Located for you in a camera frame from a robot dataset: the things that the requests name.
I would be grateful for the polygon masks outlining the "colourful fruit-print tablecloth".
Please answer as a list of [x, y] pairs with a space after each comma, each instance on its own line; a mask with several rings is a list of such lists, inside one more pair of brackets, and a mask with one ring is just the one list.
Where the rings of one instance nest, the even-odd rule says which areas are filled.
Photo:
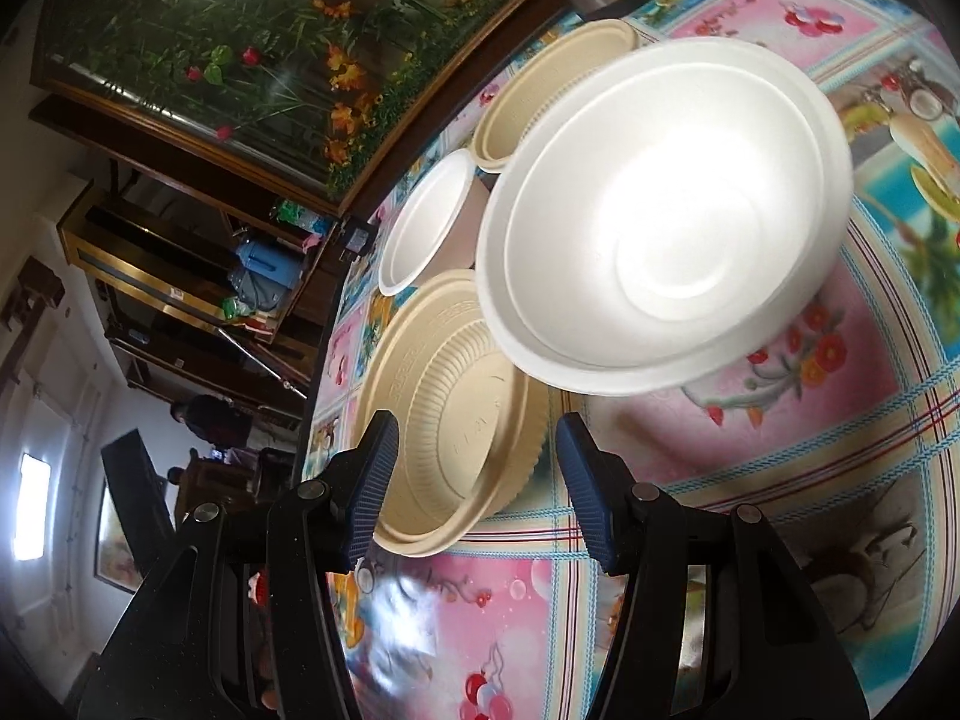
[[[880, 718], [958, 712], [958, 21], [928, 0], [654, 0], [645, 41], [737, 37], [791, 60], [856, 171], [838, 265], [786, 332], [686, 387], [553, 394], [638, 478], [755, 504], [811, 579]], [[368, 718], [581, 718], [625, 585], [586, 553], [551, 452], [504, 512], [423, 561], [332, 583]]]

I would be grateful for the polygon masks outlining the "blue plastic jug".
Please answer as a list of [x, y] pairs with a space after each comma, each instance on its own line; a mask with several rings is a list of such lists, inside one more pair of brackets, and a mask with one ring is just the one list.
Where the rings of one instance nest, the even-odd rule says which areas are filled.
[[242, 265], [252, 273], [283, 288], [295, 289], [301, 278], [301, 262], [293, 255], [286, 254], [285, 250], [274, 249], [254, 239], [245, 239], [236, 249], [236, 255]]

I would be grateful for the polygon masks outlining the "small black box device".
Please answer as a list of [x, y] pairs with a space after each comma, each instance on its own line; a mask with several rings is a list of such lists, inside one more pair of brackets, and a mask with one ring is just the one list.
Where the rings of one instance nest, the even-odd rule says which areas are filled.
[[366, 257], [376, 242], [377, 231], [379, 226], [376, 223], [360, 220], [355, 216], [347, 218], [340, 232], [340, 242], [342, 242], [340, 258], [344, 262], [352, 262]]

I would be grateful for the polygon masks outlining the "beige plastic plate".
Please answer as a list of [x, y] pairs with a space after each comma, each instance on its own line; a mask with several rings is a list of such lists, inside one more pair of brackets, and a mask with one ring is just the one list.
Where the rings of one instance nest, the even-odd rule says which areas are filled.
[[480, 171], [500, 174], [519, 143], [563, 94], [647, 44], [622, 20], [592, 21], [540, 50], [501, 89], [473, 131], [469, 151]]

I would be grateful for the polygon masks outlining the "flower painting wall panel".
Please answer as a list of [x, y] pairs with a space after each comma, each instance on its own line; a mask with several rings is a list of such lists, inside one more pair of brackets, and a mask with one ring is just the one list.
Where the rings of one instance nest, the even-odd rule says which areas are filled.
[[44, 0], [32, 81], [319, 208], [392, 182], [547, 0]]

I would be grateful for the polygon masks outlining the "beige plastic bowl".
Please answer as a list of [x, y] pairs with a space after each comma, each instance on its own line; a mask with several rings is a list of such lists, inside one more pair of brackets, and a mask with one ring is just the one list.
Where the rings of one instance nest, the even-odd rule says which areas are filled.
[[398, 422], [374, 541], [430, 557], [506, 509], [539, 461], [548, 405], [548, 387], [494, 341], [473, 271], [446, 271], [418, 288], [382, 333], [353, 424], [363, 433], [377, 411]]

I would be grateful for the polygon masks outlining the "wooden shelf unit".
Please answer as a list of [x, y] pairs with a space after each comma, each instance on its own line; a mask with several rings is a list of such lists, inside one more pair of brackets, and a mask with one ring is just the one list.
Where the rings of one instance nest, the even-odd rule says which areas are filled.
[[[29, 117], [93, 160], [55, 216], [57, 234], [93, 281], [128, 383], [167, 400], [205, 388], [247, 410], [297, 415], [343, 270], [340, 220], [62, 96]], [[236, 255], [245, 239], [298, 259], [298, 286], [247, 270]]]

